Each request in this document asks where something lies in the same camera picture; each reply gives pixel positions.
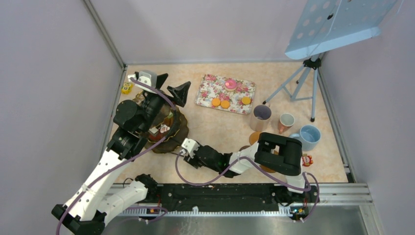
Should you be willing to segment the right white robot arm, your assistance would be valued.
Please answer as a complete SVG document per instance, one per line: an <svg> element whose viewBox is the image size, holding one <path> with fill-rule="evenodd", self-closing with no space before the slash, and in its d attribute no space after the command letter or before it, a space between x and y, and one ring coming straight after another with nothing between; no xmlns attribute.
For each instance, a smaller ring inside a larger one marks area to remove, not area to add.
<svg viewBox="0 0 415 235"><path fill-rule="evenodd" d="M207 167L217 172L219 177L233 178L254 167L286 186L287 196L294 202L301 201L311 190L307 174L302 170L302 143L294 138L261 133L253 145L232 153L220 153L186 138L180 153L184 161L194 168Z"/></svg>

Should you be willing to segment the dark wooden coaster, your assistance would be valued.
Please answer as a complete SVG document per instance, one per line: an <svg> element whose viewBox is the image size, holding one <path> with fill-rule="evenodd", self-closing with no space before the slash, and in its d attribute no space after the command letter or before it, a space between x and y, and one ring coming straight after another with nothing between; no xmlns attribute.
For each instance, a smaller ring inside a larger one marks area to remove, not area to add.
<svg viewBox="0 0 415 235"><path fill-rule="evenodd" d="M245 145L245 146L241 147L241 148L239 149L239 151L245 151L246 149L247 149L247 150L250 150L250 148L251 148L251 146L250 146L250 145Z"/></svg>

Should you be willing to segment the yellow snack packet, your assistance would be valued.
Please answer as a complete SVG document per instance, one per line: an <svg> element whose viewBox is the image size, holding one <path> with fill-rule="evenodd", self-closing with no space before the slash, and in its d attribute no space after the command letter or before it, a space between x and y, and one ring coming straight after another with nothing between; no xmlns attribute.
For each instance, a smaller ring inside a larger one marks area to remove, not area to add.
<svg viewBox="0 0 415 235"><path fill-rule="evenodd" d="M124 82L123 86L121 88L122 94L130 94L132 92L132 89L134 87L134 84L131 82Z"/></svg>

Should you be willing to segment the round biscuit left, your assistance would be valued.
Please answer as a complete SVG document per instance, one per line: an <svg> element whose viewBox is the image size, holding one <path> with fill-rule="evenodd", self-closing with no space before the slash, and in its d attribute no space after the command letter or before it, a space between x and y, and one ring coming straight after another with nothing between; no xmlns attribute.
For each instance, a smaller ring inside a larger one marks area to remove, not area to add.
<svg viewBox="0 0 415 235"><path fill-rule="evenodd" d="M219 98L213 98L211 101L212 107L218 107L221 105L221 100Z"/></svg>

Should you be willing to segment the round biscuit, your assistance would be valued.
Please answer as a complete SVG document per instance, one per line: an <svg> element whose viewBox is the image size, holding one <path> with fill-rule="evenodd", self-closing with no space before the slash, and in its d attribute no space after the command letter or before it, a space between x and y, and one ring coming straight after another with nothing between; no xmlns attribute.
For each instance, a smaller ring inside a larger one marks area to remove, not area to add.
<svg viewBox="0 0 415 235"><path fill-rule="evenodd" d="M244 96L244 97L241 98L241 103L243 105L249 105L249 104L251 104L251 101L252 101L251 98L248 97L248 96Z"/></svg>
<svg viewBox="0 0 415 235"><path fill-rule="evenodd" d="M211 101L212 107L218 107L221 105L221 100L219 98L213 98Z"/></svg>
<svg viewBox="0 0 415 235"><path fill-rule="evenodd" d="M223 108L223 109L228 109L229 107L230 107L230 102L228 101L228 100L223 100L223 101L221 101L221 103L220 103L220 106L221 106L221 108Z"/></svg>

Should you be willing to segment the light wooden coaster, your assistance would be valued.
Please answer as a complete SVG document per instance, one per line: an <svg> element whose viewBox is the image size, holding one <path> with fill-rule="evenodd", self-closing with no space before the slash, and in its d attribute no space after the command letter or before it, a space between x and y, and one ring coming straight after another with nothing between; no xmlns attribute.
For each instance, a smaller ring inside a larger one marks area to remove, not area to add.
<svg viewBox="0 0 415 235"><path fill-rule="evenodd" d="M250 145L255 144L258 140L259 140L259 136L262 132L253 132L250 136L249 136L249 143Z"/></svg>

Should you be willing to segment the pink frosted donut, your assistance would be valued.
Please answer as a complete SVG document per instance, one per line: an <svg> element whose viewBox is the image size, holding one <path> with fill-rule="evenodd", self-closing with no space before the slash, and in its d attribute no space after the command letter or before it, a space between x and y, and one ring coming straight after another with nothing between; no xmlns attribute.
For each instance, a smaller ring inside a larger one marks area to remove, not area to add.
<svg viewBox="0 0 415 235"><path fill-rule="evenodd" d="M233 92L237 88L237 82L234 79L227 79L224 83L225 90L229 92Z"/></svg>

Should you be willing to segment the brown wooden lid coaster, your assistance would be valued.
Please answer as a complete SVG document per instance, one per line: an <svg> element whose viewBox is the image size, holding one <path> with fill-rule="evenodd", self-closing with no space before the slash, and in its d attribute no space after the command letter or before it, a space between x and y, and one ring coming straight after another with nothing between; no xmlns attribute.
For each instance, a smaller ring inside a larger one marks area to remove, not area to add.
<svg viewBox="0 0 415 235"><path fill-rule="evenodd" d="M274 150L273 151L273 154L274 155L278 155L278 151L276 151L276 150ZM262 169L262 170L264 170L265 172L268 172L268 173L276 173L276 171L275 170L272 170L272 169L270 169L270 168L268 168L268 167L266 167L266 166L263 166L263 165L259 165L260 166L260 168Z"/></svg>

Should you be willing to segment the floral serving tray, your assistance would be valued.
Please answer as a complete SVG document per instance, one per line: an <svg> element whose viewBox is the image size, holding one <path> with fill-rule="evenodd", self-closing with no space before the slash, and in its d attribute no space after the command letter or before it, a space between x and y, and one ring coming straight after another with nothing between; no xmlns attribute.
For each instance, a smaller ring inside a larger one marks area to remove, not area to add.
<svg viewBox="0 0 415 235"><path fill-rule="evenodd" d="M237 82L237 88L235 91L229 92L225 90L224 86L227 79L231 78L205 74L196 93L195 104L201 107L248 115L252 110L256 84L252 81L234 79ZM244 96L251 98L251 104L243 105L241 103L241 98ZM213 98L219 98L221 101L228 100L231 105L228 109L223 109L221 106L212 107L211 101Z"/></svg>

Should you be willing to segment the round biscuit right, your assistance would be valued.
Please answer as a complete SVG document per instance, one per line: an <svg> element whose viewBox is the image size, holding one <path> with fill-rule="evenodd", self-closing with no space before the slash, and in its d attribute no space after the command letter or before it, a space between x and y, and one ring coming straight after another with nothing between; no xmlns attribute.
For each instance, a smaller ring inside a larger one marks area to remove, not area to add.
<svg viewBox="0 0 415 235"><path fill-rule="evenodd" d="M248 97L248 96L244 96L244 97L241 98L241 103L243 105L249 105L249 104L251 104L251 101L252 101L251 98Z"/></svg>

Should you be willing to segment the pink small cup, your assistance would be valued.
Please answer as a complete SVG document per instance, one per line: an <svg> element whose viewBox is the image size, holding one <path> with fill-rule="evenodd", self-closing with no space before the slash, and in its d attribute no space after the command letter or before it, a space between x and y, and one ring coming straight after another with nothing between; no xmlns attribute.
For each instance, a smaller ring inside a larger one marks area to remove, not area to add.
<svg viewBox="0 0 415 235"><path fill-rule="evenodd" d="M288 129L290 129L295 124L295 117L290 113L283 113L280 115L278 119L278 132L280 134L284 133Z"/></svg>

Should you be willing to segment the red owl snack packet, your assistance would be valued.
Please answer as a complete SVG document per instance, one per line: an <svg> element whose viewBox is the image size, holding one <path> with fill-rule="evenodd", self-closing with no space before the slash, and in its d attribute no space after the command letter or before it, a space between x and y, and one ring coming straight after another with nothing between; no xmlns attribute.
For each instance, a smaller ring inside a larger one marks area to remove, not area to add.
<svg viewBox="0 0 415 235"><path fill-rule="evenodd" d="M313 162L313 158L312 158L312 156L311 156L311 155L304 154L304 155L302 156L302 165L303 165L304 167L309 167L309 166L311 166L313 163L314 163L314 162Z"/></svg>

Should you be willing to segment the light blue mug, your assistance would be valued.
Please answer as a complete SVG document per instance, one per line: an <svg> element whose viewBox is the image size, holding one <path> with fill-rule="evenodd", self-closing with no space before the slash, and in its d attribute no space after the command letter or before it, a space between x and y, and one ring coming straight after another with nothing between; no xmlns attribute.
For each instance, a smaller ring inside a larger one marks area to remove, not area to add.
<svg viewBox="0 0 415 235"><path fill-rule="evenodd" d="M314 125L304 125L297 133L293 133L290 138L299 140L302 143L303 151L311 151L321 140L322 134Z"/></svg>

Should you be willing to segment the grey tripod stand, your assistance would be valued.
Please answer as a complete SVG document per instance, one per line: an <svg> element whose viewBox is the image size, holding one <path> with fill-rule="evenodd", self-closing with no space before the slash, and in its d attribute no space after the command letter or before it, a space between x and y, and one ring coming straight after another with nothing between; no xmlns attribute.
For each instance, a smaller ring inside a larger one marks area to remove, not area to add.
<svg viewBox="0 0 415 235"><path fill-rule="evenodd" d="M284 90L290 97L291 102L295 101L302 101L302 100L312 100L312 107L311 107L311 117L310 121L315 122L316 118L316 97L317 97L317 85L319 79L319 70L322 66L322 60L319 54L312 55L309 59L303 61L302 65L290 76L288 77L273 93L270 94L268 98L266 98L262 104L268 105L268 103L281 91ZM287 85L300 73L302 72L301 76L296 81L296 88L291 93L287 89ZM309 73L313 73L313 82L312 82L312 95L309 97L298 97L298 94L305 84L306 78L308 77Z"/></svg>

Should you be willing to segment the blue perforated stand tray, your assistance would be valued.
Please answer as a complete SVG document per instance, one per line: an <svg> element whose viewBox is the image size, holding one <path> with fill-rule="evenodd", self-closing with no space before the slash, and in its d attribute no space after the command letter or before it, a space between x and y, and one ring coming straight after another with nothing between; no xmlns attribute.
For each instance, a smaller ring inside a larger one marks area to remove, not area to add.
<svg viewBox="0 0 415 235"><path fill-rule="evenodd" d="M384 18L398 13L401 0L309 0L285 55L293 60L367 40L381 34Z"/></svg>

